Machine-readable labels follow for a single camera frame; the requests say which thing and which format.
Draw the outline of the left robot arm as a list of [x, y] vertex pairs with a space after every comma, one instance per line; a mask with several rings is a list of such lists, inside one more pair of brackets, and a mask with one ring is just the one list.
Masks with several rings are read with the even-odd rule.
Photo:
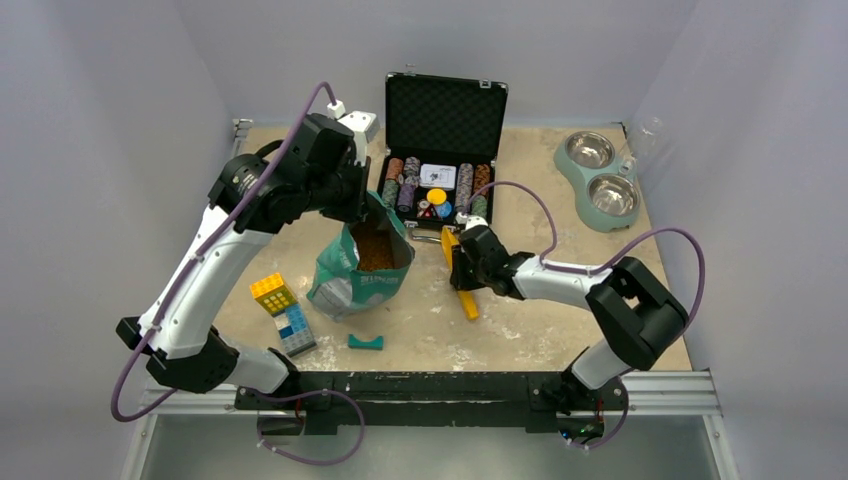
[[296, 369], [285, 354], [239, 346], [213, 321], [253, 258], [307, 212], [354, 223], [367, 210], [367, 145], [375, 114], [306, 116], [288, 142], [273, 141], [229, 160], [209, 193], [201, 225], [160, 298], [116, 332], [131, 349], [142, 339], [146, 368], [162, 386], [206, 393], [230, 384], [259, 391], [272, 408], [297, 399]]

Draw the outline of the yellow plastic scoop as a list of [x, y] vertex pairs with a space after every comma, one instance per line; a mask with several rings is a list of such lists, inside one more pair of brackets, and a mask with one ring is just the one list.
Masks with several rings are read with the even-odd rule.
[[444, 226], [441, 229], [440, 244], [444, 259], [450, 270], [450, 285], [458, 295], [466, 319], [475, 321], [479, 318], [478, 306], [472, 293], [466, 289], [470, 285], [470, 277], [465, 269], [464, 257], [459, 248], [459, 241], [451, 227]]

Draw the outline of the green pet food bag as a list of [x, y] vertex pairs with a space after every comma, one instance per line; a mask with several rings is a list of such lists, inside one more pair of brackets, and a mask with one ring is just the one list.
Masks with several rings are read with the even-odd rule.
[[367, 213], [346, 223], [316, 258], [306, 298], [336, 322], [375, 308], [400, 290], [416, 252], [394, 210], [370, 191]]

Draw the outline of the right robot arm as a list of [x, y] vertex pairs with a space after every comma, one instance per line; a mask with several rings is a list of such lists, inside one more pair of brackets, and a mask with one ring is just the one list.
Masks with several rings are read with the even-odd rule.
[[482, 288], [516, 300], [546, 300], [589, 311], [602, 338], [562, 376], [564, 399], [584, 407], [611, 380], [648, 370], [683, 334], [694, 311], [684, 307], [639, 259], [609, 264], [546, 263], [530, 252], [510, 253], [487, 225], [461, 232], [451, 249], [454, 289]]

